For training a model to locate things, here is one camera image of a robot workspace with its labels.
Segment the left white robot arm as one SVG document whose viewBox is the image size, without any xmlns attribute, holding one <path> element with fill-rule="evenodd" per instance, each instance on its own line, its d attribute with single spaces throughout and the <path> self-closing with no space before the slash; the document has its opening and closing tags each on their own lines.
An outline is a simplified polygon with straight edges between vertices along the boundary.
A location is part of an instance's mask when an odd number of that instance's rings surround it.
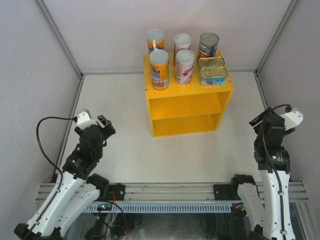
<svg viewBox="0 0 320 240">
<path fill-rule="evenodd" d="M 79 142 L 59 171 L 48 197 L 26 223 L 19 223 L 14 234 L 20 240 L 61 240 L 84 208 L 109 196 L 109 181 L 91 172 L 103 157 L 107 139 L 116 133 L 103 115 L 93 120 L 87 109 L 72 118 Z"/>
</svg>

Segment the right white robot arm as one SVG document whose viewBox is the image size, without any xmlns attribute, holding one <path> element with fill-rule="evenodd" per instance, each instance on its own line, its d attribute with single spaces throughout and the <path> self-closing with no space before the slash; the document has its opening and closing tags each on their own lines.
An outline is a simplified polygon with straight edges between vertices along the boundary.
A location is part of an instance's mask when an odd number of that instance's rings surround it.
<svg viewBox="0 0 320 240">
<path fill-rule="evenodd" d="M 250 240 L 294 240 L 290 202 L 290 156 L 283 138 L 295 131 L 286 129 L 285 119 L 267 108 L 249 124 L 256 133 L 254 159 L 264 186 L 264 202 L 250 175 L 236 174 L 230 181 L 230 195 L 240 200 L 250 223 Z"/>
</svg>

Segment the yellow wooden shelf cabinet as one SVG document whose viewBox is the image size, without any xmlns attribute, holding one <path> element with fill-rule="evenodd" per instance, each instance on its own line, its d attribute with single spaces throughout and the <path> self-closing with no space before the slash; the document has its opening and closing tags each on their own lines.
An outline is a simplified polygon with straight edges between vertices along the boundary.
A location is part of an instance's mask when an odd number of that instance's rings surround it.
<svg viewBox="0 0 320 240">
<path fill-rule="evenodd" d="M 145 98 L 152 136 L 215 131 L 234 92 L 230 76 L 223 85 L 202 86 L 196 62 L 191 83 L 180 85 L 176 82 L 173 53 L 168 55 L 169 84 L 165 90 L 153 88 L 149 56 L 143 56 Z"/>
</svg>

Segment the yellow can with white spoon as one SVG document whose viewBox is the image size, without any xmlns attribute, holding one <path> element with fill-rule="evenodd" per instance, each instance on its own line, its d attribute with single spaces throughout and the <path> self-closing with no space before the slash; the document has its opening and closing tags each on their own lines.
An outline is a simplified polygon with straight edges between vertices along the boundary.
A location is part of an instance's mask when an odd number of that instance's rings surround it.
<svg viewBox="0 0 320 240">
<path fill-rule="evenodd" d="M 151 82 L 155 90 L 162 91 L 169 86 L 169 54 L 156 49 L 149 54 Z"/>
</svg>

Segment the blue luncheon meat tin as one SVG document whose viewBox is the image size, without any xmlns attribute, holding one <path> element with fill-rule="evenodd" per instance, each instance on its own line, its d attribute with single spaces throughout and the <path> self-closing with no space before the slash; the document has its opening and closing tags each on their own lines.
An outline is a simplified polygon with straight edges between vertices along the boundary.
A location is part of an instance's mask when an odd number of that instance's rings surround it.
<svg viewBox="0 0 320 240">
<path fill-rule="evenodd" d="M 221 56 L 201 57 L 201 58 L 198 59 L 198 66 L 200 68 L 224 67 L 225 66 L 225 60 Z"/>
<path fill-rule="evenodd" d="M 227 69 L 223 66 L 202 67 L 199 70 L 199 83 L 203 87 L 221 86 L 228 76 Z"/>
</svg>

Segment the white porridge can red label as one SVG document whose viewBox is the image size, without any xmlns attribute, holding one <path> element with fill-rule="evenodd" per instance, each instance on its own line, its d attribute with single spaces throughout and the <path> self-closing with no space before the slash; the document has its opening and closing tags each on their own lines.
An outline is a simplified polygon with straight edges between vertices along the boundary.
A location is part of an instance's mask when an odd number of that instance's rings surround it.
<svg viewBox="0 0 320 240">
<path fill-rule="evenodd" d="M 189 50 L 191 45 L 191 36 L 187 33 L 178 33 L 173 38 L 174 53 L 177 54 L 180 50 Z"/>
</svg>

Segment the dark blue tin can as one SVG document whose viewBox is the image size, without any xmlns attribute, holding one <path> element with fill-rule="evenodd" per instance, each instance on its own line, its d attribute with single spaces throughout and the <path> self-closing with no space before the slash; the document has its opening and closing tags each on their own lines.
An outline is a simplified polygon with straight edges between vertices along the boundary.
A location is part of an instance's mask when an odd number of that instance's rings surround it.
<svg viewBox="0 0 320 240">
<path fill-rule="evenodd" d="M 197 59 L 215 57 L 219 40 L 219 36 L 215 33 L 205 32 L 201 34 L 199 37 Z"/>
</svg>

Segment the orange can with spoon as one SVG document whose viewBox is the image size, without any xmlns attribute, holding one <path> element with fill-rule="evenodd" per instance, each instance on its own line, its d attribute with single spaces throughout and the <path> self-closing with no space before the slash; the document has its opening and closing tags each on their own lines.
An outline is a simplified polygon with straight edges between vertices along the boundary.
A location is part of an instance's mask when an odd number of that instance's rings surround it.
<svg viewBox="0 0 320 240">
<path fill-rule="evenodd" d="M 165 48 L 165 34 L 158 28 L 150 29 L 147 34 L 147 47 L 150 54 L 154 49 L 164 50 Z"/>
</svg>

